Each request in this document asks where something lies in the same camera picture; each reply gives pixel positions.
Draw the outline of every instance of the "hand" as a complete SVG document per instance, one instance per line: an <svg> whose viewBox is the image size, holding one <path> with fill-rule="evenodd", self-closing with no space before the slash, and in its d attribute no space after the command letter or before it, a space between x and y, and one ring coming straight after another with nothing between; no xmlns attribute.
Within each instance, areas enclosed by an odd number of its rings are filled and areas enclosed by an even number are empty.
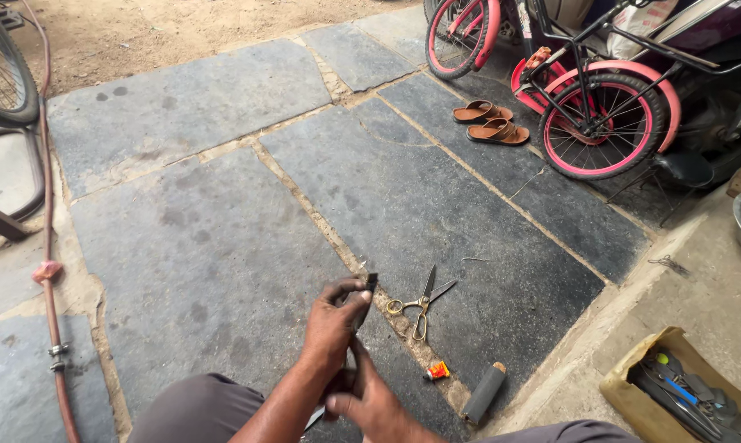
<svg viewBox="0 0 741 443"><path fill-rule="evenodd" d="M346 360L348 342L353 336L351 324L370 306L373 293L363 291L360 297L345 298L350 292L362 291L365 282L357 278L333 281L313 302L307 319L305 345L300 362L320 370L324 383L332 380Z"/></svg>
<svg viewBox="0 0 741 443"><path fill-rule="evenodd" d="M363 430L365 441L444 443L442 438L422 427L395 398L376 372L367 349L356 337L351 341L351 351L357 361L354 388L350 394L327 397L327 411L356 423Z"/></svg>

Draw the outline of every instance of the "bicycle wheel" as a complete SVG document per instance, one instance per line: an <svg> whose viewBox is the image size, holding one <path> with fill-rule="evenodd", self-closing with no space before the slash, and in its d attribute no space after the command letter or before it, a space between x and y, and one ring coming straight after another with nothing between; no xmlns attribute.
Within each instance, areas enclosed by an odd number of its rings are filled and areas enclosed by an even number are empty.
<svg viewBox="0 0 741 443"><path fill-rule="evenodd" d="M425 57L442 80L469 73L488 33L487 0L443 0L428 23Z"/></svg>
<svg viewBox="0 0 741 443"><path fill-rule="evenodd" d="M664 116L658 96L652 90L621 107L625 100L647 86L634 77L593 75L587 85L594 89L591 96L599 102L595 105L590 101L593 110L599 110L603 116L612 111L618 114L595 133L583 136L562 113L548 105L540 119L540 136L547 161L560 173L580 180L601 180L622 174L651 155L659 146ZM554 101L576 121L584 119L578 82L566 87Z"/></svg>
<svg viewBox="0 0 741 443"><path fill-rule="evenodd" d="M25 60L0 23L0 126L21 128L40 115L36 85Z"/></svg>

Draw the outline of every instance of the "sandpaper roll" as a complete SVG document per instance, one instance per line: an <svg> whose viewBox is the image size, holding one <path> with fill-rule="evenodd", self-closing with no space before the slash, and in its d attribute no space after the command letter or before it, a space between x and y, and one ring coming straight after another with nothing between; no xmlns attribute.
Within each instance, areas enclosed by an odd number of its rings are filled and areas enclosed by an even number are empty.
<svg viewBox="0 0 741 443"><path fill-rule="evenodd" d="M485 374L480 380L480 384L471 393L471 398L466 403L461 411L461 417L464 420L474 423L475 425L480 422L480 418L488 409L488 406L496 397L496 393L499 388L502 387L504 379L507 377L507 369L504 368L502 363L496 362L485 371Z"/></svg>

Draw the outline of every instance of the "brown sandal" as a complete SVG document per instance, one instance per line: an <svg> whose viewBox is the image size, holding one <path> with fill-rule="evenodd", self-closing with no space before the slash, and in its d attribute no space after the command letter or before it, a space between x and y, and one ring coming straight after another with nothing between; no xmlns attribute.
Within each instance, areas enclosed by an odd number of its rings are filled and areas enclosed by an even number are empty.
<svg viewBox="0 0 741 443"><path fill-rule="evenodd" d="M503 106L495 106L488 100L474 100L465 108L452 110L452 120L455 120L456 123L484 124L499 117L510 120L513 117L513 111Z"/></svg>
<svg viewBox="0 0 741 443"><path fill-rule="evenodd" d="M466 128L466 138L473 142L517 146L529 139L529 130L513 125L506 118L494 118L483 126Z"/></svg>

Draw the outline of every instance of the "red hose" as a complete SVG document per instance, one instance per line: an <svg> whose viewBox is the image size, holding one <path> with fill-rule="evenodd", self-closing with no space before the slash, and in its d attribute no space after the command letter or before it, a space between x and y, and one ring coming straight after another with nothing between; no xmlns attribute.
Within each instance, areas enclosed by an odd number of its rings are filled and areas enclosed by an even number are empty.
<svg viewBox="0 0 741 443"><path fill-rule="evenodd" d="M42 141L42 166L45 179L45 216L43 224L43 262L50 260L50 249L53 244L53 172L50 168L50 146L48 146L48 112L45 106L45 95L48 93L50 84L50 43L48 36L36 18L33 9L26 0L21 0L29 15L36 25L37 31L40 32L42 43L45 50L45 70L42 77L42 86L40 88L40 137ZM60 349L62 339L59 335L59 320L56 317L56 304L53 299L53 283L50 278L42 280L42 287L45 295L45 313L48 316L48 329L50 332L50 345L53 349ZM66 379L64 377L64 368L55 370L56 379L56 397L59 398L59 409L62 412L64 421L64 430L67 434L67 440L70 443L80 443L78 428L75 427L75 418L73 417L72 408L70 408L70 398L67 396Z"/></svg>

